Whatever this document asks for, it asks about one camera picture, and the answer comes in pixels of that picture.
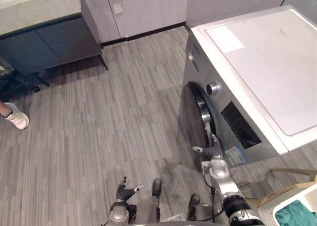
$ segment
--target washing machine door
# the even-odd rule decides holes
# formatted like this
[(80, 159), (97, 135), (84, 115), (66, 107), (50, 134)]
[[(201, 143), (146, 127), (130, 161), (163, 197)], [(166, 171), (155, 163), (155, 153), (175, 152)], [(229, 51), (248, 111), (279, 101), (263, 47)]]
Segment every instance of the washing machine door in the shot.
[(198, 84), (189, 82), (182, 90), (182, 120), (191, 146), (210, 146), (211, 133), (218, 136), (213, 110)]

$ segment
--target green cloth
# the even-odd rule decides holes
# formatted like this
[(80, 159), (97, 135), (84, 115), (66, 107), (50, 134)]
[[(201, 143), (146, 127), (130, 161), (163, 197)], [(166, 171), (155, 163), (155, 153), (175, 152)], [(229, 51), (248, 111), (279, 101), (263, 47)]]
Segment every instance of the green cloth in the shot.
[(317, 226), (316, 215), (299, 200), (277, 211), (275, 217), (281, 226)]

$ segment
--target gray vinyl floor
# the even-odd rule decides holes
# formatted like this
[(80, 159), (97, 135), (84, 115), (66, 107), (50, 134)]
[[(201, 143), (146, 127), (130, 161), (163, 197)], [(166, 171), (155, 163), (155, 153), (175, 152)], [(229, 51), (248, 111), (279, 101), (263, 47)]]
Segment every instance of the gray vinyl floor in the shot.
[[(30, 118), (19, 131), (0, 118), (0, 225), (87, 226), (106, 222), (120, 179), (150, 195), (163, 179), (161, 219), (184, 219), (192, 193), (210, 202), (192, 152), (178, 131), (184, 27), (106, 47), (95, 58), (46, 73), (51, 87), (13, 100)], [(317, 169), (316, 142), (288, 155), (231, 170), (247, 197), (307, 180), (268, 173)]]

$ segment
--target robotic hand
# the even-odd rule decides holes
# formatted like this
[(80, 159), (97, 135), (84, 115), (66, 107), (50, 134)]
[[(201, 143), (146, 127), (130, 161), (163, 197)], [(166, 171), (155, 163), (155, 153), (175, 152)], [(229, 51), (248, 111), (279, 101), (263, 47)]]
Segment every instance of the robotic hand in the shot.
[(116, 202), (111, 205), (107, 226), (120, 225), (125, 226), (131, 222), (136, 215), (136, 205), (129, 205), (127, 200), (130, 199), (137, 191), (144, 188), (140, 184), (134, 189), (126, 189), (125, 182), (127, 177), (123, 177), (116, 192)]
[(141, 190), (144, 188), (144, 184), (140, 184), (134, 189), (125, 189), (125, 182), (127, 181), (127, 177), (124, 176), (123, 179), (121, 180), (117, 192), (115, 194), (117, 198), (117, 202), (127, 202), (128, 199), (130, 199), (137, 191)]

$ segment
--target front-loading washing machine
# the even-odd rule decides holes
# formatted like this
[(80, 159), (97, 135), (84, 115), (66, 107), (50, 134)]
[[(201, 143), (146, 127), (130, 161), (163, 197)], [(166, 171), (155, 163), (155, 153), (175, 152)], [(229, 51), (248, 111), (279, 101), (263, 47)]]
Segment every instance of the front-loading washing machine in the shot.
[(181, 125), (192, 146), (220, 139), (230, 166), (317, 137), (317, 26), (282, 6), (191, 29)]

